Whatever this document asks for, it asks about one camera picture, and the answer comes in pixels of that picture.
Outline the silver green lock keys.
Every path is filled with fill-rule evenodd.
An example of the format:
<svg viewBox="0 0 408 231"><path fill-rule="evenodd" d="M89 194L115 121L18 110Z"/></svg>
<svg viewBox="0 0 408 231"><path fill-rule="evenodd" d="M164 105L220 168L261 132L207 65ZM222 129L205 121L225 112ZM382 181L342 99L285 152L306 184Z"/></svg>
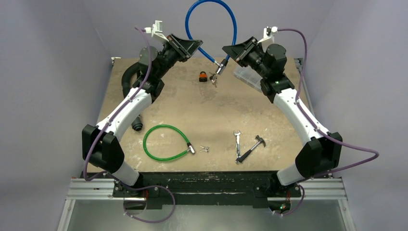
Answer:
<svg viewBox="0 0 408 231"><path fill-rule="evenodd" d="M200 152L205 152L205 153L208 153L209 152L209 147L207 147L207 146L200 146Z"/></svg>

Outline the orange black padlock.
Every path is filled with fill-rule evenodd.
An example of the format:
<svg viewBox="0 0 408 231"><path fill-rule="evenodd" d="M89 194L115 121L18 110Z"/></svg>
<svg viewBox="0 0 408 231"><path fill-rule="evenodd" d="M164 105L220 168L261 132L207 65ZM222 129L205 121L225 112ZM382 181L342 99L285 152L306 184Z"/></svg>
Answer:
<svg viewBox="0 0 408 231"><path fill-rule="evenodd" d="M205 71L201 71L199 74L199 82L207 82L208 77Z"/></svg>

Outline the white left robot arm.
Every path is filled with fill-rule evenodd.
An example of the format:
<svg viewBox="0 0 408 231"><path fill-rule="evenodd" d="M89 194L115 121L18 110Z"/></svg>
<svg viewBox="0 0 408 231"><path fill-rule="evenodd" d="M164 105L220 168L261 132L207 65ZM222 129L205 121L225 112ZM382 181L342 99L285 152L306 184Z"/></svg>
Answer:
<svg viewBox="0 0 408 231"><path fill-rule="evenodd" d="M125 84L123 101L97 125L86 125L82 130L85 170L92 164L125 184L130 196L142 194L143 175L125 161L120 140L136 117L160 95L165 85L162 77L177 62L191 58L202 44L200 39L181 39L170 34L161 51L150 45L140 51L136 63L138 78L132 86Z"/></svg>

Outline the blue cable lock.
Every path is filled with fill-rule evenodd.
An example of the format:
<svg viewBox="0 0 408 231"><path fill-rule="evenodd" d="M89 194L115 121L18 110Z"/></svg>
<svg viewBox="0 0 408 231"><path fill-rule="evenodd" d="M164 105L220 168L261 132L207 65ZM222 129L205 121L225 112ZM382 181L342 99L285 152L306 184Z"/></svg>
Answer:
<svg viewBox="0 0 408 231"><path fill-rule="evenodd" d="M224 0L198 0L187 10L184 28L189 39L208 42L198 51L217 67L215 75L220 75L230 56L223 53L222 61L217 61L216 53L222 53L225 45L235 45L238 38L238 23L232 8Z"/></svg>

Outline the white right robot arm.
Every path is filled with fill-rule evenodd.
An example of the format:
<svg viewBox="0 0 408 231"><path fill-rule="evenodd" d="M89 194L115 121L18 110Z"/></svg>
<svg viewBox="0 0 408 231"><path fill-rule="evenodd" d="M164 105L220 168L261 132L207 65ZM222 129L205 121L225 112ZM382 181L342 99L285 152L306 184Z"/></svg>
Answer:
<svg viewBox="0 0 408 231"><path fill-rule="evenodd" d="M261 76L263 94L284 113L303 144L292 165L272 174L271 192L281 196L289 185L338 167L342 137L338 132L329 132L303 108L298 91L284 72L286 49L279 44L263 49L257 39L251 37L243 43L224 46L222 50L239 66L250 67Z"/></svg>

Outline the green cable lock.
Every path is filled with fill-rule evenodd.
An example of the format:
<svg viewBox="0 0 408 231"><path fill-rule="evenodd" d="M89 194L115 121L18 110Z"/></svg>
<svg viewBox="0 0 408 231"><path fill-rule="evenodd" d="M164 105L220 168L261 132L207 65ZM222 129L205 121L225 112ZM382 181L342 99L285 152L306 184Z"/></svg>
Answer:
<svg viewBox="0 0 408 231"><path fill-rule="evenodd" d="M150 140L150 135L158 129L168 129L168 130L172 130L175 133L177 133L180 137L182 137L182 139L184 140L184 142L186 143L186 149L176 155L173 156L167 156L167 157L158 157L155 156L154 154L152 154L149 150L150 147L155 147L157 150L159 151L164 151L165 153L167 153L168 151L172 151L173 149L170 148L170 146L172 145L172 143L170 141L151 141ZM160 124L160 125L156 125L152 128L150 128L144 135L143 137L143 141L142 141L142 145L143 145L143 150L146 153L146 155L148 157L150 157L151 159L158 161L158 162L173 162L176 161L184 156L187 155L187 153L191 153L191 154L196 154L196 150L193 147L192 143L190 142L190 140L188 139L188 137L177 127L172 126L172 125L167 125L167 124Z"/></svg>

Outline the silver blue lock keys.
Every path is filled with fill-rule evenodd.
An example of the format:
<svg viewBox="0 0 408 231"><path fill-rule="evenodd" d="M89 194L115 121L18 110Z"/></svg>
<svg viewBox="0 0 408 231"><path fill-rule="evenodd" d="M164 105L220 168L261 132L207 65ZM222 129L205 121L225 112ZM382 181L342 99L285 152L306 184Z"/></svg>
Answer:
<svg viewBox="0 0 408 231"><path fill-rule="evenodd" d="M212 83L212 85L215 87L215 88L217 88L217 77L218 77L218 75L217 74L212 74L211 76L210 76L210 80L211 80L211 83Z"/></svg>

